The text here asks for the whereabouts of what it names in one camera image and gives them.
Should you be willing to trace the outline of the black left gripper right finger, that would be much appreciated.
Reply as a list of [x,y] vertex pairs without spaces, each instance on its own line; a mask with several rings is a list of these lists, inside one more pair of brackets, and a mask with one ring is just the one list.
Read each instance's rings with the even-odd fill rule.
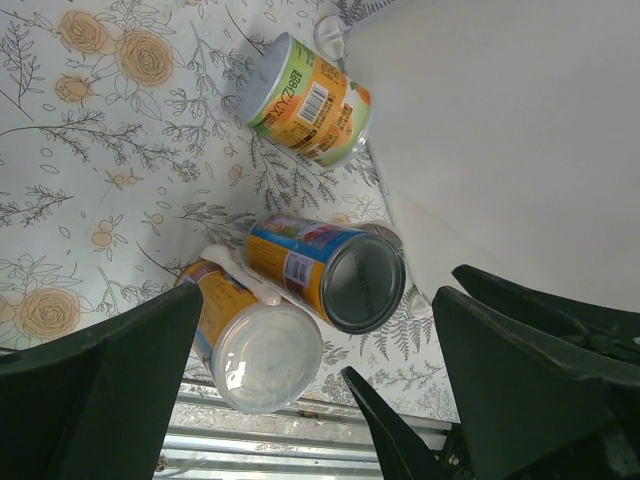
[[433,313],[478,479],[636,479],[639,368],[453,287]]

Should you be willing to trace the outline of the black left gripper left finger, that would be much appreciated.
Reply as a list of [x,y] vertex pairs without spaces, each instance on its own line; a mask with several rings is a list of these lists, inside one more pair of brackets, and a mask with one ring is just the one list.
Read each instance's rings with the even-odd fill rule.
[[185,283],[2,356],[2,478],[152,478],[202,305]]

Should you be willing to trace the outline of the white lid orange can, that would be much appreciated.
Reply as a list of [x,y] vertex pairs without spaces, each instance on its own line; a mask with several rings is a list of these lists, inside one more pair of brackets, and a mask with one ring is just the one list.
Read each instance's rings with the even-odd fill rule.
[[302,308],[249,274],[223,245],[210,245],[176,284],[195,284],[203,305],[193,348],[221,398],[244,414],[296,401],[319,370],[323,339]]

